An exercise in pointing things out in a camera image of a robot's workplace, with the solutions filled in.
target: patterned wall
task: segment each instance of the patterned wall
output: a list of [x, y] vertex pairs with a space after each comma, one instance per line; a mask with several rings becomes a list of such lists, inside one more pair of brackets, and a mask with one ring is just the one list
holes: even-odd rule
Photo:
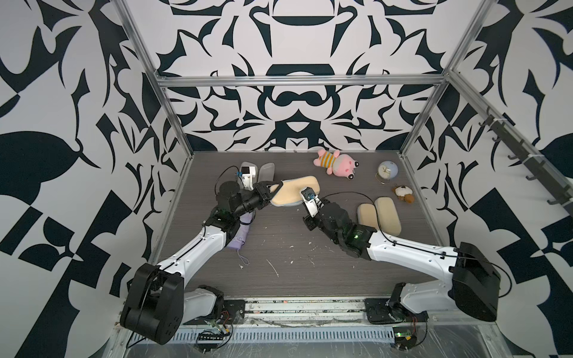
[[[562, 173], [571, 172], [570, 1], [500, 0], [462, 74]], [[497, 324], [519, 354], [573, 354], [573, 219], [451, 86], [408, 154], [442, 237], [470, 242], [512, 276]], [[501, 293], [509, 282], [503, 277]]]
[[573, 178], [573, 4], [500, 0], [486, 25], [461, 73]]
[[164, 76], [440, 72], [479, 0], [128, 0]]
[[185, 162], [109, 0], [0, 11], [3, 357], [106, 343]]
[[398, 150], [431, 85], [170, 88], [194, 150]]
[[[159, 74], [441, 73], [479, 0], [128, 0]], [[171, 88], [194, 150], [400, 149], [431, 86]]]

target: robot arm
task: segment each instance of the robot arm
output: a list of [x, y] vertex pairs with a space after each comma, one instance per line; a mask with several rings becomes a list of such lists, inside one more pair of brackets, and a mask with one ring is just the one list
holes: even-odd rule
[[348, 255], [386, 261], [436, 278], [423, 284], [397, 284], [388, 301], [392, 321], [427, 310], [459, 309], [483, 321], [497, 318], [500, 275], [474, 245], [438, 247], [410, 241], [350, 220], [336, 203], [319, 199], [311, 188], [302, 190], [308, 215], [304, 222], [318, 227]]
[[193, 292], [184, 293], [184, 288], [199, 268], [235, 237], [241, 215], [267, 206], [281, 187], [282, 182], [258, 182], [253, 184], [253, 190], [242, 190], [237, 182], [221, 184], [217, 206], [199, 234], [157, 266], [145, 263], [138, 268], [120, 324], [165, 344], [183, 322], [197, 317], [218, 319], [223, 304], [222, 292], [200, 286]]

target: yellow sponge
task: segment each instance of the yellow sponge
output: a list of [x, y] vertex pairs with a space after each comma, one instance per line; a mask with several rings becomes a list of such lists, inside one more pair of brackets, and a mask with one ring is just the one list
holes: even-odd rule
[[[270, 187], [270, 191], [273, 192], [278, 187], [278, 184]], [[314, 176], [303, 176], [302, 178], [283, 180], [282, 188], [279, 189], [278, 193], [270, 201], [274, 206], [294, 206], [303, 203], [303, 197], [300, 192], [306, 187], [310, 187], [315, 191], [315, 194], [320, 193], [320, 185], [318, 180]]]
[[394, 206], [392, 198], [383, 197], [378, 198], [372, 204], [361, 204], [358, 207], [358, 222], [362, 225], [371, 226], [378, 230], [378, 221], [376, 220], [376, 210], [378, 211], [378, 219], [382, 225], [382, 231], [387, 234], [398, 236], [402, 232], [402, 225], [398, 218], [398, 212]]

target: small teddy bear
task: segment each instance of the small teddy bear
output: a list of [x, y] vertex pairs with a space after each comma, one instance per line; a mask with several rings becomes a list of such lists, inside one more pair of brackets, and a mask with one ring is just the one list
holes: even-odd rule
[[399, 200], [405, 201], [408, 204], [414, 202], [414, 195], [412, 189], [407, 186], [393, 188], [392, 191], [398, 196]]
[[348, 179], [354, 179], [354, 168], [359, 165], [348, 154], [340, 154], [339, 150], [329, 153], [324, 148], [319, 150], [319, 157], [313, 163], [317, 167], [327, 168], [326, 174], [328, 175], [334, 173], [336, 176], [345, 176]]

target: alarm clock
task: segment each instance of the alarm clock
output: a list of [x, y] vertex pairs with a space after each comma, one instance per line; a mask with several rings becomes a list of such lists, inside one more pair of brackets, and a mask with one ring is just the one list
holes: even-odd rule
[[378, 166], [377, 175], [380, 176], [381, 179], [390, 180], [398, 175], [398, 166], [396, 163], [386, 160]]

